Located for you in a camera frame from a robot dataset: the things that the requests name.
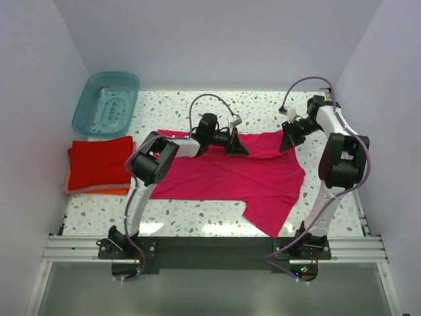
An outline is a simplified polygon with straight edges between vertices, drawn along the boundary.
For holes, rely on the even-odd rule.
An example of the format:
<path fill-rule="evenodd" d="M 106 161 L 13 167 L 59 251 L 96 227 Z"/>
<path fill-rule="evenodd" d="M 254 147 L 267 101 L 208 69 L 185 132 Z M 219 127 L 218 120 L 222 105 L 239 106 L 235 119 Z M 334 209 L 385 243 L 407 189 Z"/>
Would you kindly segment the magenta t-shirt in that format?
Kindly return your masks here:
<path fill-rule="evenodd" d="M 177 157 L 153 199 L 243 201 L 243 216 L 276 238 L 297 203 L 305 170 L 295 150 L 279 150 L 282 131 L 242 134 L 248 155 L 212 145 L 199 157 Z"/>

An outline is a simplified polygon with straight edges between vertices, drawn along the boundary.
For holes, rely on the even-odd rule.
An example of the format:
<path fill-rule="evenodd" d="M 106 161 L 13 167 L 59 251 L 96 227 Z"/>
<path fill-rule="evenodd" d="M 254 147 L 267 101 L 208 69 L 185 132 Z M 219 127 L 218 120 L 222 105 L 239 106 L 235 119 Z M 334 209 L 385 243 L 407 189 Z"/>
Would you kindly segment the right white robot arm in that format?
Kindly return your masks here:
<path fill-rule="evenodd" d="M 320 95 L 307 101 L 305 118 L 296 115 L 292 109 L 288 110 L 282 129 L 281 152 L 303 144 L 313 132 L 323 131 L 327 137 L 318 165 L 320 189 L 293 242 L 295 255 L 306 259 L 317 248 L 324 247 L 330 223 L 343 196 L 362 183 L 370 140 L 349 128 L 341 109 Z"/>

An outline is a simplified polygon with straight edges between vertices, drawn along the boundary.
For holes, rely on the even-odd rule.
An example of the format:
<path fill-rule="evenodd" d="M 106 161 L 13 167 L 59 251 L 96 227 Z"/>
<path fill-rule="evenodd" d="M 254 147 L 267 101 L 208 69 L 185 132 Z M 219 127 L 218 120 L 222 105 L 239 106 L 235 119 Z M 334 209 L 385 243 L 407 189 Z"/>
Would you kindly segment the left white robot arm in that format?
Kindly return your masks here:
<path fill-rule="evenodd" d="M 187 136 L 151 132 L 126 161 L 126 170 L 134 180 L 134 187 L 129 190 L 122 224 L 109 229 L 107 245 L 100 248 L 121 258 L 141 253 L 134 238 L 139 234 L 143 212 L 153 190 L 165 179 L 174 160 L 178 157 L 200 157 L 212 145 L 223 148 L 228 155 L 248 155 L 237 130 L 241 123 L 241 117 L 233 114 L 228 119 L 228 126 L 219 129 L 217 116 L 205 113 L 198 127 L 191 129 Z"/>

